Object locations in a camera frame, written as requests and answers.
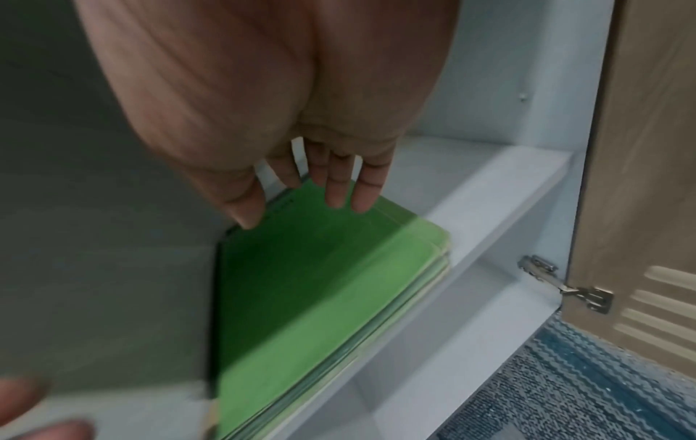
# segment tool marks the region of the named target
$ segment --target cabinet hinge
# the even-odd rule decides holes
[[[597,287],[570,287],[555,275],[558,267],[536,255],[526,255],[517,263],[517,266],[535,277],[537,280],[554,286],[563,296],[574,296],[580,298],[587,304],[587,307],[595,312],[609,313],[614,294],[598,289]]]

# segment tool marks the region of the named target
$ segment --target wooden cabinet door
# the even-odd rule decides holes
[[[568,322],[696,377],[696,1],[617,1],[568,284],[615,294]]]

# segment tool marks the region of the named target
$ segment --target green book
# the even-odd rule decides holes
[[[262,438],[398,321],[449,267],[449,234],[381,198],[329,209],[306,183],[220,248],[219,439]]]

